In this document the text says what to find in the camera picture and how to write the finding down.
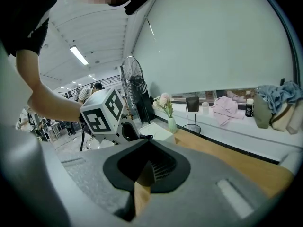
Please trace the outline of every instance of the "wall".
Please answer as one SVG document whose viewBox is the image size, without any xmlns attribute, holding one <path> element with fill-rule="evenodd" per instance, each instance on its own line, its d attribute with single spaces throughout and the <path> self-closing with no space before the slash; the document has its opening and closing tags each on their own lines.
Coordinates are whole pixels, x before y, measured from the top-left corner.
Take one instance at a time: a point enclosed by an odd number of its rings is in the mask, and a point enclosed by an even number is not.
<svg viewBox="0 0 303 227">
<path fill-rule="evenodd" d="M 152 96 L 291 80 L 292 56 L 266 0 L 156 0 L 133 55 Z"/>
</svg>

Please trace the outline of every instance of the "pink flower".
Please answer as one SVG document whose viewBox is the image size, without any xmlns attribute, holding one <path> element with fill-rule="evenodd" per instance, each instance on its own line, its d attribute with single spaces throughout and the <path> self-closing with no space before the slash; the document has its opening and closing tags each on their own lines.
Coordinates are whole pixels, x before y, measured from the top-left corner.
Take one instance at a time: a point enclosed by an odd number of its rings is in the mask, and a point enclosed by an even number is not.
<svg viewBox="0 0 303 227">
<path fill-rule="evenodd" d="M 165 97 L 161 97 L 161 98 L 159 99 L 159 103 L 160 103 L 161 105 L 165 105 L 165 104 L 167 103 L 167 99 L 166 99 Z"/>
<path fill-rule="evenodd" d="M 168 93 L 162 93 L 161 98 L 165 98 L 168 102 L 171 101 L 170 95 Z"/>
</svg>

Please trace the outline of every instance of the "railing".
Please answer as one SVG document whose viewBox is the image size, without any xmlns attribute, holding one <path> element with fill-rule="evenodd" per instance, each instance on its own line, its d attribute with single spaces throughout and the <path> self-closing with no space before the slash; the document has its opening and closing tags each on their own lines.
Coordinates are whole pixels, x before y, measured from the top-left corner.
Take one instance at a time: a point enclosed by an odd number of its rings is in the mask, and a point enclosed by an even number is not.
<svg viewBox="0 0 303 227">
<path fill-rule="evenodd" d="M 104 87 L 104 86 L 106 86 L 106 85 L 108 85 L 108 84 L 112 84 L 112 83 L 119 82 L 119 81 L 121 81 L 120 75 L 114 76 L 114 77 L 110 77 L 110 78 L 105 78 L 105 79 L 102 79 L 102 80 L 99 80 L 99 81 L 94 81 L 94 82 L 92 82 L 92 83 L 95 84 L 95 83 L 99 82 L 99 83 L 102 84 L 102 87 Z M 62 92 L 59 92 L 59 93 L 60 93 L 61 95 L 63 95 L 63 96 L 64 96 L 65 94 L 68 94 L 69 97 L 76 96 L 82 89 L 90 88 L 90 85 L 91 85 L 92 83 L 89 83 L 89 84 L 86 84 L 86 85 L 84 85 L 84 86 L 78 87 L 78 88 L 76 88 L 76 89 L 74 89 L 74 90 L 71 90 L 71 96 L 70 96 L 70 93 L 62 93 Z"/>
</svg>

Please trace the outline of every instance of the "person in background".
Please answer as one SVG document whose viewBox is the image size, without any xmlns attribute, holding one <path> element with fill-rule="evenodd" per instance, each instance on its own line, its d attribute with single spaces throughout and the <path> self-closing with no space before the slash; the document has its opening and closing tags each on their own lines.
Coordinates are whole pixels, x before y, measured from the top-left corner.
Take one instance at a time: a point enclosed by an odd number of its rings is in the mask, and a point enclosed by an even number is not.
<svg viewBox="0 0 303 227">
<path fill-rule="evenodd" d="M 22 109 L 22 112 L 20 114 L 20 120 L 21 122 L 18 122 L 17 128 L 21 129 L 22 131 L 31 132 L 33 130 L 33 127 L 29 123 L 28 114 L 27 111 Z"/>
<path fill-rule="evenodd" d="M 97 92 L 102 89 L 102 84 L 97 82 L 95 83 L 93 88 L 85 88 L 83 89 L 78 98 L 78 102 L 83 104 L 94 92 Z"/>
<path fill-rule="evenodd" d="M 76 134 L 74 126 L 72 125 L 72 122 L 64 121 L 64 125 L 65 125 L 68 135 Z"/>
</svg>

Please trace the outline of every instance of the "person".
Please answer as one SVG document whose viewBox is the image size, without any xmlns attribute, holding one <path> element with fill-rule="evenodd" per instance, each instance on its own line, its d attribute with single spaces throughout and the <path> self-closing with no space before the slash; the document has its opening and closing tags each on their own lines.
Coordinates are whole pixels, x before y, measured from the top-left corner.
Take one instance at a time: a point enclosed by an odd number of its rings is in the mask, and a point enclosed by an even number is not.
<svg viewBox="0 0 303 227">
<path fill-rule="evenodd" d="M 22 112 L 20 114 L 20 122 L 17 124 L 17 128 L 21 129 L 25 132 L 31 132 L 33 130 L 33 127 L 29 123 L 28 114 L 25 108 L 22 109 Z"/>
<path fill-rule="evenodd" d="M 91 1 L 114 6 L 124 0 Z M 39 54 L 47 34 L 49 10 L 56 2 L 1 0 L 1 17 L 5 22 L 0 25 L 0 40 L 7 54 L 16 57 L 17 70 L 33 91 L 28 105 L 45 118 L 74 122 L 79 120 L 81 104 L 57 96 L 39 76 Z"/>
<path fill-rule="evenodd" d="M 64 121 L 64 125 L 65 125 L 68 135 L 76 134 L 74 126 L 72 125 L 72 122 Z"/>
<path fill-rule="evenodd" d="M 78 102 L 84 104 L 84 102 L 94 93 L 102 89 L 102 84 L 97 82 L 93 88 L 85 88 L 79 93 Z"/>
</svg>

